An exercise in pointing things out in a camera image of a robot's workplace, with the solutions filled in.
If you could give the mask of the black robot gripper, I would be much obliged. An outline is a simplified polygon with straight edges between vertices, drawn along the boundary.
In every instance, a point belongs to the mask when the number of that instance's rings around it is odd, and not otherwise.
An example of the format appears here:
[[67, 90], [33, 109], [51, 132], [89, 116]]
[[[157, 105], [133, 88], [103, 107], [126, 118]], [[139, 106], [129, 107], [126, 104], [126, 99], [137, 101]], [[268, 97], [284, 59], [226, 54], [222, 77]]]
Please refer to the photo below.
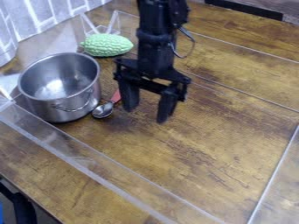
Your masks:
[[[193, 79], [183, 75], [173, 67], [159, 73], [147, 73], [138, 67], [137, 59], [117, 58], [115, 80], [119, 84], [123, 108], [131, 112], [139, 105], [139, 88], [162, 94], [158, 106], [157, 121], [165, 123], [174, 114], [178, 100], [185, 102], [187, 99], [189, 85]], [[170, 81], [170, 87], [155, 82], [155, 80]]]

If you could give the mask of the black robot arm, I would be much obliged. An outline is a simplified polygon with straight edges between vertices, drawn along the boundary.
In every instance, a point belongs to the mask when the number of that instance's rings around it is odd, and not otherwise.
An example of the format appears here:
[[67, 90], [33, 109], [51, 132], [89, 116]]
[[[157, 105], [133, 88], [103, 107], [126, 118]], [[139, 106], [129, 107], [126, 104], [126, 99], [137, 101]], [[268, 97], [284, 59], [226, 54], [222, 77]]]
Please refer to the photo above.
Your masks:
[[115, 80], [123, 108], [131, 112], [139, 105], [141, 90], [162, 96], [158, 104], [157, 122], [165, 123], [174, 114], [178, 101], [186, 100], [193, 80], [174, 68], [174, 57], [179, 56], [177, 31], [189, 21], [190, 7], [186, 0], [137, 0], [139, 9], [138, 56], [137, 59], [115, 59]]

